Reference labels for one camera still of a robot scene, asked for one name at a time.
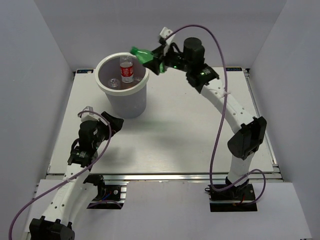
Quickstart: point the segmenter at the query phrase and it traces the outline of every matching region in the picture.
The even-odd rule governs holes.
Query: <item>red label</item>
[[[121,75],[123,77],[130,77],[134,74],[134,66],[122,67],[121,66]]]

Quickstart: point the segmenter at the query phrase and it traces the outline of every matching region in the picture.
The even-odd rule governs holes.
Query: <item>blue wire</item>
[[[109,196],[110,196],[110,193],[107,196],[105,196],[104,198],[102,198],[101,201],[106,200],[107,197],[109,197]]]

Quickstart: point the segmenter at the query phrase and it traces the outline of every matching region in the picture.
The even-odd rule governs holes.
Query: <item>blurry green object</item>
[[[146,49],[139,49],[135,46],[132,47],[130,53],[132,55],[135,55],[141,64],[145,64],[154,59],[154,54],[151,51]],[[165,67],[163,63],[160,64],[159,69],[160,69],[160,73],[163,74],[165,72]]]

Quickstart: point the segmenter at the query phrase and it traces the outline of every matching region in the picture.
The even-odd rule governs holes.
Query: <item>white table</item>
[[[59,180],[41,180],[37,195]],[[256,194],[262,183],[254,183]],[[87,209],[72,225],[76,240],[299,240],[311,238],[292,183],[268,183],[257,212],[210,212],[207,183],[130,182],[121,210]],[[55,193],[36,201],[39,218]]]
[[[214,68],[223,80],[223,69]],[[256,115],[253,100],[242,71],[228,71],[229,91]],[[78,138],[77,113],[86,106],[96,112],[115,115],[106,95],[98,88],[93,73],[75,75],[61,130],[51,157],[49,174],[63,174],[72,142]],[[169,69],[147,83],[147,107],[135,119],[125,119],[109,149],[93,167],[97,174],[185,174],[208,173],[221,114],[193,89],[185,73]],[[233,133],[225,122],[213,171],[227,173],[231,153],[227,147]],[[272,172],[272,156],[264,142],[255,154],[251,169]]]

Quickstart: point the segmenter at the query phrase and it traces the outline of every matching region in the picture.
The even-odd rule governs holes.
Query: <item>white bin rim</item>
[[[115,54],[112,54],[112,55],[105,57],[96,66],[95,73],[94,73],[95,81],[98,84],[99,88],[102,91],[104,91],[106,94],[112,95],[112,96],[128,96],[128,95],[135,94],[139,90],[143,89],[143,87],[147,84],[147,81],[149,80],[149,70],[147,68],[145,69],[145,75],[144,75],[143,79],[137,85],[135,85],[129,89],[124,89],[124,90],[110,89],[101,83],[101,81],[99,79],[99,71],[100,71],[101,67],[106,62],[110,61],[111,59],[119,58],[121,56],[128,56],[128,55],[137,59],[136,56],[132,55],[129,52],[118,52],[118,53],[115,53]]]

